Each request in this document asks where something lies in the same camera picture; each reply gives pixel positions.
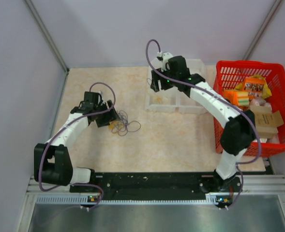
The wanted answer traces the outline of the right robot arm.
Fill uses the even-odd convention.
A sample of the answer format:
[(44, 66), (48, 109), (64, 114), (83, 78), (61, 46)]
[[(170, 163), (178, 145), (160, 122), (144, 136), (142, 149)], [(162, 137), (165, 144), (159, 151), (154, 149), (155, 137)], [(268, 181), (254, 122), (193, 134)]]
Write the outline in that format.
[(220, 139), (223, 148), (220, 162), (213, 172), (211, 190), (225, 191), (231, 185), (237, 169), (236, 164), (255, 139), (255, 116), (252, 111), (241, 111), (217, 94), (198, 73), (191, 74), (183, 56), (158, 52), (160, 68), (151, 71), (151, 89), (158, 92), (176, 87), (188, 98), (198, 102), (223, 128)]

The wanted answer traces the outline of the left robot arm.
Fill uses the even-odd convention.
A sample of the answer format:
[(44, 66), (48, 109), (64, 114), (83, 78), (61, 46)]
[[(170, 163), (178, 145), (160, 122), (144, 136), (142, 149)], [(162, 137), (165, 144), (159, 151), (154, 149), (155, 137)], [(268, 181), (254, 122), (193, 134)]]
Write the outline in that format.
[(45, 143), (34, 148), (34, 179), (43, 184), (67, 186), (80, 184), (85, 191), (93, 191), (97, 180), (93, 169), (74, 168), (69, 155), (71, 147), (80, 133), (92, 122), (97, 127), (108, 126), (118, 119), (115, 101), (104, 101), (101, 93), (86, 91), (84, 99), (75, 106), (59, 131)]

